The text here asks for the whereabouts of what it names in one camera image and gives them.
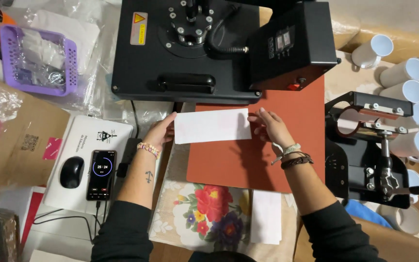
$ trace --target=purple plastic basket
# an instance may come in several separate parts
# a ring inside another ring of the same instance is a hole
[[[72,40],[65,38],[61,33],[44,31],[36,28],[31,28],[40,33],[41,37],[53,43],[61,44],[63,39],[65,49],[65,68],[66,68],[66,89],[60,90],[56,88],[43,87],[30,84],[22,84],[15,79],[16,66],[21,63],[20,50],[17,44],[17,39],[21,38],[24,33],[20,27],[3,25],[0,27],[1,52],[3,58],[3,74],[4,81],[18,90],[25,92],[33,92],[57,97],[66,96],[69,93],[77,91],[77,46]]]

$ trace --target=heat press machine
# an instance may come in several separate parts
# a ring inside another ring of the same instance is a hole
[[[259,26],[259,7],[273,10]],[[333,68],[329,4],[298,0],[124,1],[111,90],[121,99],[254,104]]]
[[[389,151],[389,142],[408,130],[381,120],[412,116],[412,103],[349,92],[324,107],[326,186],[336,197],[409,208],[419,187],[409,188],[404,162]]]

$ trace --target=screw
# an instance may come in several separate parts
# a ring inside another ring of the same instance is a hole
[[[369,168],[366,169],[366,173],[368,175],[372,175],[372,174],[374,174],[374,169],[372,169],[371,167],[369,167]]]

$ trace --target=smartphone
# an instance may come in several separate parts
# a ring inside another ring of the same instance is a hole
[[[87,200],[109,200],[113,188],[115,163],[116,151],[93,151],[92,161],[90,163]]]

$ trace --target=pink sticker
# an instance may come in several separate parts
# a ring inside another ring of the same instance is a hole
[[[49,138],[48,145],[46,145],[43,160],[54,160],[58,157],[59,148],[61,147],[62,139]]]

